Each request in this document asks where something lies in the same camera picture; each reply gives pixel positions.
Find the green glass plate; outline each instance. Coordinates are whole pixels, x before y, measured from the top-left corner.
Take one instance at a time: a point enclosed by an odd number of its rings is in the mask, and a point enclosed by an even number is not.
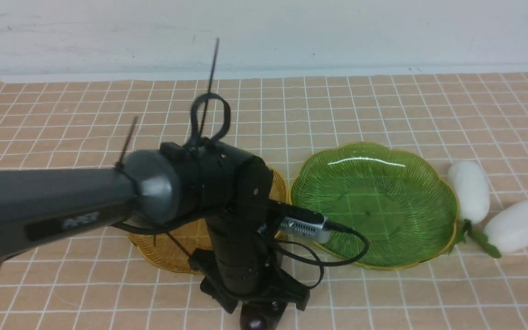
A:
[[[457,231],[457,197],[421,157],[360,142],[310,157],[291,186],[294,205],[354,228],[370,242],[359,265],[394,270],[433,259]],[[341,259],[363,243],[334,232],[320,244]]]

